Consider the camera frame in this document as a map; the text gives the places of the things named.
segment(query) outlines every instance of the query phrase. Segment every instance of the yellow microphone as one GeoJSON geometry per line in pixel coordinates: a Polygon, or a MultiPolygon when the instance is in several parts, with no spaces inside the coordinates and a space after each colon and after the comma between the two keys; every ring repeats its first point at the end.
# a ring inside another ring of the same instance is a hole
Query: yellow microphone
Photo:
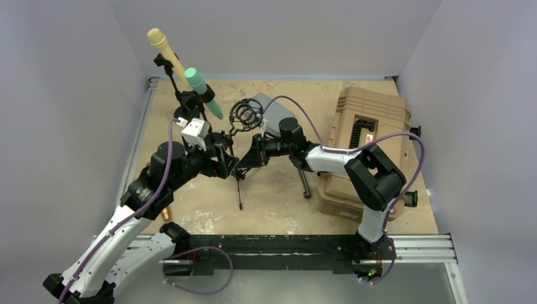
{"type": "Polygon", "coordinates": [[[188,81],[186,81],[184,68],[181,65],[181,62],[179,62],[179,59],[177,59],[174,51],[172,51],[172,48],[170,48],[168,40],[166,40],[166,35],[164,35],[158,28],[154,28],[148,32],[148,39],[151,45],[160,52],[164,59],[174,65],[173,70],[186,86],[186,89],[189,91],[192,90],[192,87],[188,84],[188,81]]]}

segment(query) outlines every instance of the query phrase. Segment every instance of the green microphone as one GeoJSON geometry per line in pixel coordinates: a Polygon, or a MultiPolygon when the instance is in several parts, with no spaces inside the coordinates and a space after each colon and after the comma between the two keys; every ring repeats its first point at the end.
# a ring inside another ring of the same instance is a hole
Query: green microphone
{"type": "MultiPolygon", "coordinates": [[[[205,79],[203,75],[199,73],[195,68],[189,68],[185,71],[185,78],[188,84],[196,91],[198,94],[203,94],[207,91],[207,85],[205,84],[205,79]]],[[[218,117],[218,119],[223,119],[224,114],[222,114],[222,109],[218,105],[217,101],[211,100],[206,103],[207,108],[211,110],[211,113],[218,117]]]]}

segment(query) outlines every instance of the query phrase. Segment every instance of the gray wall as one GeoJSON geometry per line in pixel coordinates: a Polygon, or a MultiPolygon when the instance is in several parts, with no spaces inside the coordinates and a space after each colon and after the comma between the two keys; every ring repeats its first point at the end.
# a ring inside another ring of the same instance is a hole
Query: gray wall
{"type": "Polygon", "coordinates": [[[537,3],[442,1],[399,80],[471,303],[535,303],[537,3]]]}
{"type": "Polygon", "coordinates": [[[145,74],[110,5],[0,9],[0,303],[55,303],[41,287],[111,215],[145,74]]]}
{"type": "Polygon", "coordinates": [[[110,2],[148,75],[163,75],[145,35],[158,27],[209,77],[343,79],[401,73],[440,0],[110,2]]]}

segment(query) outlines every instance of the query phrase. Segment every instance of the gray flat object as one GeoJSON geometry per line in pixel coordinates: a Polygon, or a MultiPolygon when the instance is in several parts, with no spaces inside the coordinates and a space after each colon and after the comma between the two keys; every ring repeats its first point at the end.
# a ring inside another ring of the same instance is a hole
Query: gray flat object
{"type": "MultiPolygon", "coordinates": [[[[268,97],[267,95],[263,93],[256,94],[256,96],[253,96],[253,99],[256,99],[257,101],[259,101],[259,103],[261,103],[263,108],[269,104],[270,100],[272,100],[272,98],[268,97]]],[[[256,105],[255,103],[251,101],[250,101],[250,104],[252,106],[256,105]]],[[[280,127],[279,127],[280,121],[287,117],[294,117],[293,112],[287,110],[277,101],[274,101],[272,105],[270,105],[270,108],[268,108],[267,112],[265,113],[265,119],[267,120],[267,128],[265,129],[265,131],[272,135],[280,136],[280,127]]]]}

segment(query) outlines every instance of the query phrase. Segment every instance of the wooden tabletop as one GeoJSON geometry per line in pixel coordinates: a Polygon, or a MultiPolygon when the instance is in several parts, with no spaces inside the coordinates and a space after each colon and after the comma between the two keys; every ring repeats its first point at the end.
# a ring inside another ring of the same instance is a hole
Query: wooden tabletop
{"type": "MultiPolygon", "coordinates": [[[[270,97],[288,95],[307,111],[324,141],[328,140],[339,92],[348,86],[357,86],[385,94],[398,95],[393,81],[208,81],[217,95],[224,119],[207,113],[213,130],[230,129],[227,114],[240,99],[258,92],[270,97]]],[[[291,110],[304,129],[307,138],[316,141],[315,134],[301,111],[286,100],[280,104],[291,110]]],[[[167,141],[167,125],[179,103],[175,100],[170,81],[159,81],[149,114],[136,172],[147,164],[157,147],[167,141]]],[[[239,133],[234,137],[235,154],[242,156],[250,148],[254,132],[239,133]]],[[[174,129],[174,140],[182,142],[180,127],[174,129]]],[[[417,158],[410,154],[411,176],[417,158]]],[[[318,211],[318,177],[306,172],[311,199],[302,196],[303,186],[298,171],[287,157],[271,158],[268,166],[248,172],[241,183],[243,210],[239,210],[237,182],[198,175],[174,193],[170,205],[172,220],[191,234],[351,234],[358,224],[345,218],[325,215],[318,211]]],[[[391,234],[437,234],[431,203],[423,177],[418,177],[411,190],[418,190],[416,208],[405,208],[403,214],[388,223],[391,234]]],[[[143,233],[154,234],[164,223],[158,217],[143,233]]]]}

